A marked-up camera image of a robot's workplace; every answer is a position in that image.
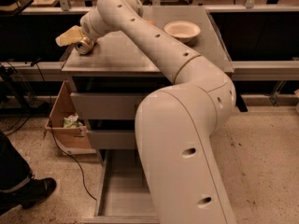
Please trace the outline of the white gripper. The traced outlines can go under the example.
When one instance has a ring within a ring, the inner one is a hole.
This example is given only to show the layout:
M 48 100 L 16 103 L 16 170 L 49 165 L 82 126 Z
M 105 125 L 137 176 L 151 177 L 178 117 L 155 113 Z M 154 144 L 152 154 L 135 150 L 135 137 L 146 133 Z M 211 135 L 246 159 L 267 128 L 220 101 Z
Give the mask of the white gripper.
M 91 40 L 97 40 L 111 32 L 117 32 L 119 30 L 108 17 L 108 13 L 100 11 L 98 8 L 94 8 L 86 13 L 80 19 L 80 26 L 81 28 L 75 25 L 63 34 L 57 36 L 55 38 L 56 44 L 59 47 L 77 44 L 85 38 L 84 35 Z

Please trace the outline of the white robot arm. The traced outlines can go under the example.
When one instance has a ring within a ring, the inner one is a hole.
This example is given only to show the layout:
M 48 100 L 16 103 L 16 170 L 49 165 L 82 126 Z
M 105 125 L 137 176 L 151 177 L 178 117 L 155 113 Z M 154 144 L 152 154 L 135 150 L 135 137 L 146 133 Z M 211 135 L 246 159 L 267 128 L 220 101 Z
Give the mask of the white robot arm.
M 231 116 L 232 80 L 205 56 L 142 17 L 138 0 L 97 0 L 58 46 L 125 33 L 170 81 L 143 99 L 135 139 L 160 224 L 236 224 L 210 145 Z

